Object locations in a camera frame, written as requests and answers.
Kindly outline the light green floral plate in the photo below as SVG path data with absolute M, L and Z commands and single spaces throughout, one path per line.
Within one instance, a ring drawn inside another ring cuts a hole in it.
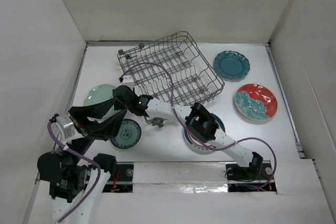
M 112 90 L 116 86 L 111 84 L 101 84 L 92 88 L 86 95 L 83 106 L 98 104 L 112 98 Z

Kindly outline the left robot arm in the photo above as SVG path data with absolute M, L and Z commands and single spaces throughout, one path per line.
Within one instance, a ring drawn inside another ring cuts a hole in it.
M 109 154 L 88 158 L 85 153 L 95 140 L 110 140 L 120 129 L 125 110 L 104 119 L 114 98 L 73 106 L 66 115 L 55 114 L 47 130 L 58 146 L 37 161 L 40 180 L 49 183 L 54 223 L 93 223 L 98 200 L 108 180 L 117 175 L 117 160 Z

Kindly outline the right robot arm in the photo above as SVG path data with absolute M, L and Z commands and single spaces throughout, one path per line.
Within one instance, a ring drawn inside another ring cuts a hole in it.
M 82 106 L 80 111 L 83 122 L 79 123 L 79 129 L 94 138 L 116 137 L 127 112 L 178 122 L 203 146 L 231 157 L 246 177 L 255 178 L 261 173 L 263 157 L 229 137 L 215 117 L 198 102 L 192 106 L 174 105 L 151 95 L 137 95 L 131 88 L 121 85 L 112 91 L 111 99 Z

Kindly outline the blue patterned small plate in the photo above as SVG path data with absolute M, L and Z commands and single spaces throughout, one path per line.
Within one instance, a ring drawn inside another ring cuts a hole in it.
M 117 136 L 111 139 L 110 142 L 114 147 L 126 150 L 137 145 L 141 135 L 141 127 L 135 120 L 124 119 Z

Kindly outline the white green rimmed plate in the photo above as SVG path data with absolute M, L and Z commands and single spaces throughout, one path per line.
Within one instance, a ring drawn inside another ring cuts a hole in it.
M 223 121 L 216 114 L 212 113 L 212 116 L 215 118 L 215 121 L 219 125 L 219 128 L 223 132 L 226 132 L 225 125 L 224 125 Z M 198 141 L 196 141 L 186 129 L 183 129 L 183 137 L 184 137 L 185 143 L 189 146 L 189 148 L 193 152 L 196 152 L 196 153 L 202 154 L 202 155 L 207 155 L 207 154 L 214 153 L 214 151 L 210 150 L 209 148 L 204 147 Z

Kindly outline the teal scalloped plate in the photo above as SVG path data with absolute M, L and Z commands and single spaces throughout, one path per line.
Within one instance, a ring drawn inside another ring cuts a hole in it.
M 239 80 L 250 72 L 250 62 L 237 51 L 222 51 L 213 61 L 214 70 L 223 78 Z

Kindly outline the red teal floral plate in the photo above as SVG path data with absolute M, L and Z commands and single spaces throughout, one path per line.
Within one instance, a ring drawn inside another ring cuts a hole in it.
M 268 121 L 278 110 L 276 96 L 265 86 L 248 83 L 241 86 L 234 95 L 238 111 L 254 121 Z

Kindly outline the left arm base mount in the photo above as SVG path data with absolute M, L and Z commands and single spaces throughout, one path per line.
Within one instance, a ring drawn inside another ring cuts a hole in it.
M 117 163 L 113 175 L 104 186 L 104 193 L 133 192 L 134 163 Z

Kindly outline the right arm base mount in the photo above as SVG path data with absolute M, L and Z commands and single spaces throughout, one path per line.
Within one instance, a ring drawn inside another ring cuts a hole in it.
M 260 187 L 270 178 L 270 175 L 273 172 L 270 162 L 263 162 L 261 171 L 257 175 L 253 172 L 244 170 L 243 167 L 239 167 L 236 163 L 227 163 L 225 167 L 226 172 L 224 176 L 227 179 L 229 193 L 277 191 L 274 179 L 272 179 L 262 189 L 254 188 Z

